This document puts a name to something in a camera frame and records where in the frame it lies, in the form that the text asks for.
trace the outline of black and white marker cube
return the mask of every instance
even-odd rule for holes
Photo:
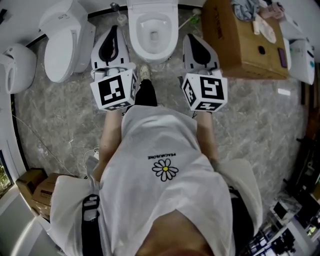
[[[133,69],[106,76],[90,86],[100,110],[114,111],[135,104],[138,87]]]
[[[220,75],[188,73],[181,88],[192,111],[216,112],[228,102],[228,80]]]

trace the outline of black pants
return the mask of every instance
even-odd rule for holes
[[[152,85],[150,80],[147,80],[147,79],[142,80],[140,84],[140,89],[135,95],[134,105],[152,106],[152,107],[158,106],[155,88]]]

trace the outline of chin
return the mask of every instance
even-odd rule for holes
[[[177,249],[166,250],[158,254],[157,256],[209,256],[209,255],[199,252],[197,250],[177,248]]]

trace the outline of toilet tank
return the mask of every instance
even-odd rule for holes
[[[88,20],[88,13],[77,0],[63,0],[46,10],[39,28],[48,38],[66,27],[80,28]]]

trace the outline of window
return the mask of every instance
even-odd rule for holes
[[[13,185],[11,177],[6,166],[4,156],[0,150],[0,198],[8,191]]]

